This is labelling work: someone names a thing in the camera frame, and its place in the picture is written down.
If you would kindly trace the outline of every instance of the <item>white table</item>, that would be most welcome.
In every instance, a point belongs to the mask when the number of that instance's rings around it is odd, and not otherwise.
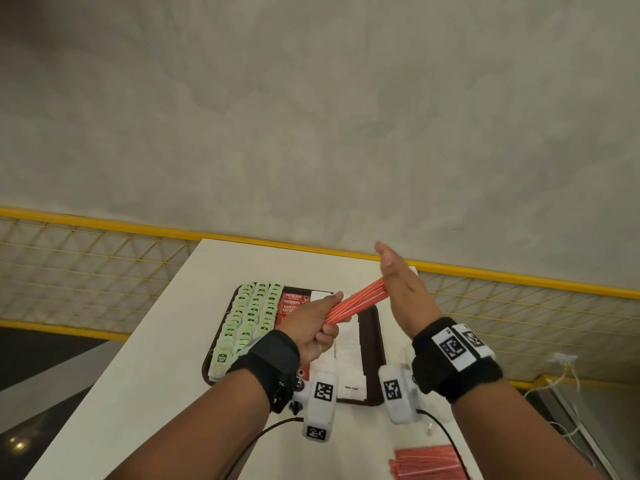
[[[302,251],[203,240],[142,320],[27,476],[28,480],[104,478],[119,462],[208,389],[200,366],[235,288],[249,281],[279,282],[352,294],[380,277],[379,263]],[[388,363],[405,362],[409,340],[378,304]],[[445,425],[471,476],[481,478],[442,398],[426,409]],[[271,414],[269,424],[290,416]],[[390,479],[388,459],[398,447],[446,444],[428,419],[395,426],[384,405],[338,404],[331,440],[304,440],[300,423],[269,432],[253,451],[242,479]]]

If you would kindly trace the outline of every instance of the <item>right hand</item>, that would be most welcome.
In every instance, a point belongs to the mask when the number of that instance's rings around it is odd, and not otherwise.
[[[376,242],[380,270],[391,299],[391,312],[400,328],[413,339],[443,316],[431,293],[404,259],[383,242]]]

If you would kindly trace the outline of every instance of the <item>black cable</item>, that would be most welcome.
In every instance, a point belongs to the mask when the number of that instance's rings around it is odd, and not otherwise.
[[[436,419],[436,416],[434,416],[431,413],[428,413],[427,411],[423,410],[423,409],[418,409],[416,410],[418,411],[420,414],[425,414],[428,417],[430,417],[431,419],[433,419],[434,421],[436,421],[436,423],[438,423],[438,426],[441,428],[441,430],[444,431],[444,434],[447,436],[447,438],[449,439],[449,443],[451,443],[451,446],[453,446],[453,450],[456,452],[456,455],[458,455],[458,460],[460,462],[460,466],[462,466],[462,470],[465,473],[465,476],[467,477],[467,480],[471,480],[471,477],[469,476],[469,472],[467,471],[467,468],[465,466],[465,462],[462,461],[462,457],[460,456],[460,451],[458,451],[458,448],[456,447],[456,444],[453,443],[453,440],[451,439],[451,435],[449,434],[449,432],[447,431],[447,428],[445,428],[442,423],[440,421],[438,421]]]
[[[244,450],[242,450],[242,453],[240,453],[240,455],[238,455],[238,457],[236,458],[236,460],[233,462],[233,464],[231,465],[231,468],[228,469],[227,474],[222,478],[222,480],[228,480],[228,478],[231,476],[231,474],[234,472],[234,470],[236,469],[236,467],[238,466],[238,463],[240,463],[240,460],[243,459],[244,455],[246,455],[246,452],[248,452],[251,447],[256,443],[256,441],[258,441],[260,439],[260,437],[265,434],[268,433],[269,431],[271,431],[273,428],[276,428],[277,426],[284,424],[284,423],[289,423],[292,421],[297,421],[297,422],[304,422],[304,418],[289,418],[289,419],[284,419],[280,422],[277,422],[276,424],[271,425],[270,427],[268,427],[267,429],[265,429],[263,432],[261,432],[258,436],[256,436],[254,439],[251,440],[251,443],[249,443]]]

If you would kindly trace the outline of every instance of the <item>power outlet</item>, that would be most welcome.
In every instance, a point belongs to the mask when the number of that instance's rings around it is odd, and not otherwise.
[[[559,352],[555,352],[551,354],[551,357],[547,359],[547,362],[555,362],[560,365],[573,365],[577,359],[578,355],[560,354]]]

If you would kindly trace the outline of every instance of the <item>forearm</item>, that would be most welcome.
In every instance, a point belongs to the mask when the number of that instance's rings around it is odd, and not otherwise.
[[[268,416],[260,382],[245,369],[230,373],[134,451],[108,480],[217,479]]]
[[[452,410],[486,480],[602,478],[505,380],[475,387]]]

